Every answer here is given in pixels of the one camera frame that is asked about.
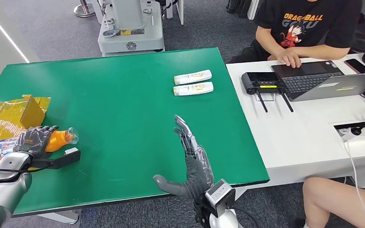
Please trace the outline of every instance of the gray robotic glove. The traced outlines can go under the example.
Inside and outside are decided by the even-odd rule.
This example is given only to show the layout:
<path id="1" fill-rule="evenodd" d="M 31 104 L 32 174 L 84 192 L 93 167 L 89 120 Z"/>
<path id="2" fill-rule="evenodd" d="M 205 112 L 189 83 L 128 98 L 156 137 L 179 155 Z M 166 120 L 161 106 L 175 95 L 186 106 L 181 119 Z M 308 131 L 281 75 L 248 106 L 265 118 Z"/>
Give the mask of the gray robotic glove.
<path id="1" fill-rule="evenodd" d="M 163 191 L 189 200 L 197 200 L 213 186 L 212 168 L 205 150 L 198 145 L 185 121 L 177 115 L 174 116 L 174 120 L 179 126 L 174 128 L 174 131 L 179 135 L 185 152 L 187 180 L 184 183 L 171 182 L 159 174 L 154 175 L 153 180 Z"/>
<path id="2" fill-rule="evenodd" d="M 23 151 L 29 153 L 34 158 L 41 158 L 45 154 L 45 147 L 52 132 L 57 129 L 58 126 L 30 127 L 20 134 L 18 143 L 13 148 L 13 151 Z"/>

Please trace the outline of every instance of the person's leg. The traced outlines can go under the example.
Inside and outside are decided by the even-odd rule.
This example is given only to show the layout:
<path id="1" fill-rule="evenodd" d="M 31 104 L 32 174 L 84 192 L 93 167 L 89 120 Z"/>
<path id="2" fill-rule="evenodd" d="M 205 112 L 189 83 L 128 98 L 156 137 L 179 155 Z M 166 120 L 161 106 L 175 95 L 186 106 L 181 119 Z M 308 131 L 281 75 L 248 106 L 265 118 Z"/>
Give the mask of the person's leg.
<path id="1" fill-rule="evenodd" d="M 365 204 L 365 190 L 359 191 Z M 330 213 L 358 228 L 365 228 L 365 211 L 353 186 L 312 177 L 303 184 L 303 198 L 309 228 L 325 227 Z"/>
<path id="2" fill-rule="evenodd" d="M 253 46 L 246 47 L 238 56 L 231 58 L 229 63 L 247 63 L 262 61 L 258 52 Z"/>

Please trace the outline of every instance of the person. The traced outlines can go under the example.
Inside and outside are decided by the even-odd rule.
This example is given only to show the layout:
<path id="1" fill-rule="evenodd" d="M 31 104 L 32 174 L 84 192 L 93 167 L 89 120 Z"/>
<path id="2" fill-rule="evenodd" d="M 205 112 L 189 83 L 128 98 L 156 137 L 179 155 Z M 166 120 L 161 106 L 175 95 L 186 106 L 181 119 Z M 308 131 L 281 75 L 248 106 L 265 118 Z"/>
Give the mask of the person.
<path id="1" fill-rule="evenodd" d="M 365 204 L 365 190 L 360 189 Z M 354 186 L 325 178 L 312 177 L 303 184 L 306 219 L 297 221 L 297 228 L 323 228 L 331 213 L 358 228 L 365 228 L 365 211 Z"/>
<path id="2" fill-rule="evenodd" d="M 255 40 L 231 63 L 278 60 L 295 68 L 300 57 L 340 59 L 350 50 L 361 8 L 362 0 L 264 0 Z"/>

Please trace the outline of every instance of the green table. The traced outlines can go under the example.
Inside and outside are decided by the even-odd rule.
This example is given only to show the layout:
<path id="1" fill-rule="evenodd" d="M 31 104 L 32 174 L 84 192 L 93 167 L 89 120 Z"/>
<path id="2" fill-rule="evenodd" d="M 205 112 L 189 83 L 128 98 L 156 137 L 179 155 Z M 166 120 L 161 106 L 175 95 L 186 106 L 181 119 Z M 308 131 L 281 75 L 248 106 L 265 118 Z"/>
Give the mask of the green table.
<path id="1" fill-rule="evenodd" d="M 213 92 L 174 96 L 175 75 L 205 69 Z M 175 114 L 207 151 L 215 181 L 269 180 L 217 48 L 6 66 L 0 101 L 22 94 L 52 97 L 43 124 L 77 128 L 82 155 L 62 169 L 34 173 L 15 215 L 164 195 L 155 174 L 185 180 Z"/>

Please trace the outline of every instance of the white tube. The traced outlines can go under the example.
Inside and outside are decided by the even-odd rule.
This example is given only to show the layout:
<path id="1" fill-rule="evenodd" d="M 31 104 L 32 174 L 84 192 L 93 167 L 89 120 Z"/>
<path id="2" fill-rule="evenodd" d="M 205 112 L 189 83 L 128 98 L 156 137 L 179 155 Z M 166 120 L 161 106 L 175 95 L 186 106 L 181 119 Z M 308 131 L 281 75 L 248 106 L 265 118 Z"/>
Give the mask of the white tube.
<path id="1" fill-rule="evenodd" d="M 212 82 L 203 82 L 192 85 L 180 85 L 175 86 L 173 91 L 176 96 L 210 93 L 213 91 L 213 84 Z"/>
<path id="2" fill-rule="evenodd" d="M 210 78 L 212 78 L 211 71 L 203 70 L 203 71 L 192 73 L 192 74 L 177 75 L 174 77 L 174 83 L 176 85 L 181 85 L 181 84 L 205 81 Z"/>

